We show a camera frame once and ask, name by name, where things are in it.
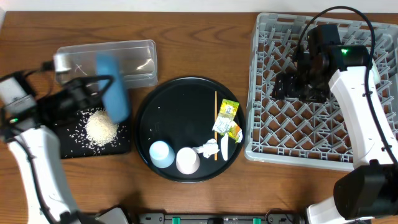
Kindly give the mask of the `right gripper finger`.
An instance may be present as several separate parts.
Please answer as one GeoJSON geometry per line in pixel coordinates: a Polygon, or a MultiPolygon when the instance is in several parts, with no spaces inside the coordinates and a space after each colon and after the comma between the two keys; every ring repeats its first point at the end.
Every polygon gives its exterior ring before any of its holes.
{"type": "Polygon", "coordinates": [[[275,77],[274,88],[271,93],[271,97],[273,97],[276,100],[285,99],[285,89],[284,89],[285,78],[286,78],[285,73],[280,73],[275,77]]]}
{"type": "Polygon", "coordinates": [[[287,96],[289,98],[298,98],[299,89],[297,88],[297,79],[293,74],[290,74],[290,77],[288,77],[287,84],[287,96]]]}

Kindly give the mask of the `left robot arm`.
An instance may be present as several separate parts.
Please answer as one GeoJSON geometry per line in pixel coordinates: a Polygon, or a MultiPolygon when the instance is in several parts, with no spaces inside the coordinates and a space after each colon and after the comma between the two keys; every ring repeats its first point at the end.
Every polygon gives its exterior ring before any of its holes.
{"type": "Polygon", "coordinates": [[[71,118],[99,102],[113,83],[111,75],[72,79],[56,95],[35,99],[18,71],[1,78],[1,140],[17,161],[28,204],[29,223],[127,223],[111,208],[87,215],[78,208],[60,159],[60,140],[49,125],[71,118]]]}

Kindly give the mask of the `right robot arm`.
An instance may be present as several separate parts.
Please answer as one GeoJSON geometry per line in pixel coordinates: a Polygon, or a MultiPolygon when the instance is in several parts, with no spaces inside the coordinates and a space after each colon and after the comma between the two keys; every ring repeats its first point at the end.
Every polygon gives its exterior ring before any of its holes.
{"type": "Polygon", "coordinates": [[[323,103],[335,97],[353,150],[354,169],[333,195],[306,209],[308,223],[350,223],[397,214],[397,140],[374,81],[373,48],[343,45],[337,26],[307,32],[308,49],[295,53],[297,69],[276,76],[272,97],[323,103]]]}

